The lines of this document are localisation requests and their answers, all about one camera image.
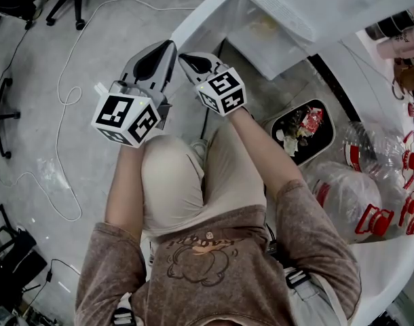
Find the person's left shoe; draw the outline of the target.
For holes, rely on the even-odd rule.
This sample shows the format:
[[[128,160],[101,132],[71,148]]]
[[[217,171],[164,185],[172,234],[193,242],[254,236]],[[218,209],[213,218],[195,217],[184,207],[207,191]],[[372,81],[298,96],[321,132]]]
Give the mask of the person's left shoe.
[[[205,139],[198,139],[190,144],[190,148],[200,165],[201,169],[204,169],[205,162],[208,153],[208,142]]]

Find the black metal frame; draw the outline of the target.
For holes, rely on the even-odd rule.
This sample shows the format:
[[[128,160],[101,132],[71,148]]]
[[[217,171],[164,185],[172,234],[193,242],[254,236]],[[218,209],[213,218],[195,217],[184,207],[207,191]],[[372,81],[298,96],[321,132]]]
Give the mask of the black metal frame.
[[[14,228],[5,212],[5,208],[0,204],[0,217],[3,220],[3,223],[0,225],[0,257],[3,253],[14,245],[16,238],[24,231],[22,226],[17,226]]]

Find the person's left forearm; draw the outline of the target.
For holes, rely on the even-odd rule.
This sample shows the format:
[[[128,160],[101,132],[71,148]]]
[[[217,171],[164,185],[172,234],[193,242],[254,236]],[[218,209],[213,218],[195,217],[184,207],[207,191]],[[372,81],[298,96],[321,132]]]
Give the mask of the person's left forearm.
[[[143,156],[143,146],[121,146],[105,209],[105,222],[127,231],[137,241],[143,232]]]

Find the person's brown printed t-shirt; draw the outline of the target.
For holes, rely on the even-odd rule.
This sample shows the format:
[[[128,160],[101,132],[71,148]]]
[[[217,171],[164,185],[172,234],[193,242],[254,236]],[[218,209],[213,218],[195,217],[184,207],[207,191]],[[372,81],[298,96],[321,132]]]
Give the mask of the person's brown printed t-shirt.
[[[164,236],[147,271],[126,231],[97,223],[79,279],[75,326],[110,326],[124,294],[144,326],[293,326],[285,267],[324,278],[347,319],[361,296],[358,262],[310,192],[294,180],[278,192],[280,259],[267,254],[265,212],[247,206]]]

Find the pink tumbler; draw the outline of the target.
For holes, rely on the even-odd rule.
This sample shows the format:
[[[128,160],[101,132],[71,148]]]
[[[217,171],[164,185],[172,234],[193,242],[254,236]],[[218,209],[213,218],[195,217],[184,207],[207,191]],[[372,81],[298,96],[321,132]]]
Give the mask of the pink tumbler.
[[[377,52],[382,59],[414,58],[414,28],[378,43]]]

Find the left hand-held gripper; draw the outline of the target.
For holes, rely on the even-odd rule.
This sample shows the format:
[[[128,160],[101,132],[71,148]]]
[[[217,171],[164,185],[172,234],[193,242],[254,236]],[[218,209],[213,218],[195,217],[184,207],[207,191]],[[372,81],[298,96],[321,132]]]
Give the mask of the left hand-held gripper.
[[[153,129],[163,129],[171,104],[162,92],[176,54],[173,41],[156,42],[127,62],[109,90],[96,84],[100,99],[91,125],[108,140],[129,147],[140,147]]]

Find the white water dispenser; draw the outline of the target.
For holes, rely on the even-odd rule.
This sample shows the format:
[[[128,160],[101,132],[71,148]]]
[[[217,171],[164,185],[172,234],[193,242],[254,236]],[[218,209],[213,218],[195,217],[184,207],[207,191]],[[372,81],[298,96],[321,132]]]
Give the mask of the white water dispenser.
[[[180,53],[227,40],[267,79],[399,12],[404,0],[205,0],[173,32]]]

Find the person's right forearm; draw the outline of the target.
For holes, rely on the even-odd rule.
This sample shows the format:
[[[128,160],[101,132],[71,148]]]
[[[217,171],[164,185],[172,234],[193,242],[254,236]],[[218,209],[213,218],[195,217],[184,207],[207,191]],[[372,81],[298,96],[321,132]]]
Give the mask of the person's right forearm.
[[[242,140],[267,190],[277,198],[279,191],[292,182],[303,182],[301,171],[290,156],[243,108],[227,118]]]

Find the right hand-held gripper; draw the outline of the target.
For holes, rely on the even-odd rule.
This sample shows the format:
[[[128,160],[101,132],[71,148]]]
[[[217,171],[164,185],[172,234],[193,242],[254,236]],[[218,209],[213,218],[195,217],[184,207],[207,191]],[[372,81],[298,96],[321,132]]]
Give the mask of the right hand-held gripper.
[[[207,52],[180,53],[178,61],[192,84],[201,83],[195,89],[207,108],[225,117],[246,104],[244,82],[233,67],[227,69],[227,65],[216,55]]]

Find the white octagonal table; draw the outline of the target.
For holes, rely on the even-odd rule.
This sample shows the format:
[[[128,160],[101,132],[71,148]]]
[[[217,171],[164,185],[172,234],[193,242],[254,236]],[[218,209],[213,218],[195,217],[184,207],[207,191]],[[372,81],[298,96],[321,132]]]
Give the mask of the white octagonal table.
[[[360,267],[362,294],[350,326],[368,326],[394,301],[414,271],[414,234],[351,244]]]

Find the pile of clear empty jugs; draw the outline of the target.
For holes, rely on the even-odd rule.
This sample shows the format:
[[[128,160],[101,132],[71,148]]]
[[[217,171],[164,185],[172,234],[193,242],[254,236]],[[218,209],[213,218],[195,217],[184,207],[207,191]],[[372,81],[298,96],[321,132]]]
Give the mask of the pile of clear empty jugs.
[[[414,151],[401,132],[376,123],[339,129],[330,158],[305,180],[348,243],[414,233]]]

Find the white trash bin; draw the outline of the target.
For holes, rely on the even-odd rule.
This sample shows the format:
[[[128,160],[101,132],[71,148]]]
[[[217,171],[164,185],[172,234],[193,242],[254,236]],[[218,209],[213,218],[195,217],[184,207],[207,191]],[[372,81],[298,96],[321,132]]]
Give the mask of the white trash bin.
[[[297,166],[318,156],[335,139],[327,106],[316,98],[268,120],[264,129]]]

